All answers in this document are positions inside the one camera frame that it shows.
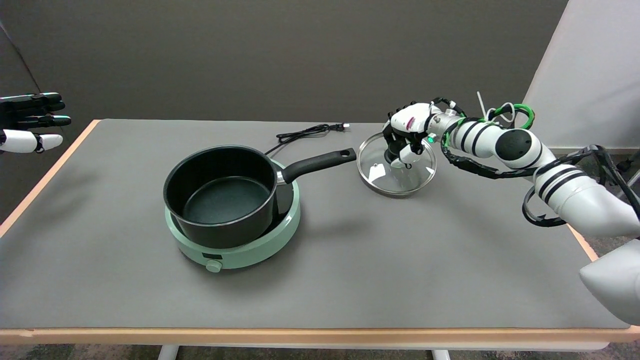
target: gray table surface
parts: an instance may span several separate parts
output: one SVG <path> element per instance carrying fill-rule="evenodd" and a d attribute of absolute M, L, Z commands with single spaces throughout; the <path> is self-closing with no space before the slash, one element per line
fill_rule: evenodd
<path fill-rule="evenodd" d="M 567 227 L 520 214 L 524 180 L 460 171 L 436 151 L 408 199 L 361 182 L 355 163 L 301 177 L 287 246 L 250 268 L 207 272 L 178 250 L 162 186 L 185 156 L 314 124 L 103 120 L 0 240 L 0 328 L 624 328 L 585 289 L 589 259 Z M 381 124 L 298 140 L 291 163 L 357 147 Z"/>

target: white backdrop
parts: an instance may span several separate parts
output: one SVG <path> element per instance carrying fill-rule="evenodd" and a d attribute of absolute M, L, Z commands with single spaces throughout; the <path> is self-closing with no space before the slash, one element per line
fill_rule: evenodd
<path fill-rule="evenodd" d="M 640 1 L 571 0 L 525 103 L 549 147 L 640 147 Z"/>

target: glass lid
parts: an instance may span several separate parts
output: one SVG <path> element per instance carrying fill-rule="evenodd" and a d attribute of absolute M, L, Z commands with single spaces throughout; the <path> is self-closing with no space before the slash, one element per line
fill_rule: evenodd
<path fill-rule="evenodd" d="M 370 188 L 386 195 L 403 196 L 416 192 L 427 185 L 436 172 L 433 149 L 426 139 L 422 140 L 422 146 L 422 154 L 412 154 L 411 163 L 402 163 L 390 151 L 382 133 L 375 134 L 358 150 L 356 162 L 360 176 Z"/>

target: black saucepan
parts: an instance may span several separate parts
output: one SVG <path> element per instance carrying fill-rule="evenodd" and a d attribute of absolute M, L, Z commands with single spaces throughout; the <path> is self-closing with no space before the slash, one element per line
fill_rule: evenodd
<path fill-rule="evenodd" d="M 164 203 L 191 241 L 228 249 L 257 239 L 278 213 L 276 187 L 356 160 L 353 149 L 297 161 L 278 171 L 263 153 L 224 145 L 182 160 L 164 182 Z"/>

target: carpet floor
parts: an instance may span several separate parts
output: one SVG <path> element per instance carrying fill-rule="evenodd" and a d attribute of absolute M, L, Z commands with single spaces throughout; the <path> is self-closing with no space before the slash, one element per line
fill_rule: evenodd
<path fill-rule="evenodd" d="M 579 164 L 594 174 L 590 160 Z M 636 168 L 629 171 L 631 176 Z M 610 186 L 617 193 L 619 188 Z M 634 186 L 640 193 L 640 184 Z M 628 238 L 587 238 L 599 256 L 622 246 Z M 160 346 L 153 345 L 20 345 L 0 346 L 1 360 L 151 360 L 157 359 Z M 531 352 L 531 351 L 451 351 L 452 360 L 638 360 L 640 341 L 612 343 L 594 352 Z M 278 348 L 180 347 L 178 360 L 422 360 L 432 359 L 425 350 L 316 350 Z"/>

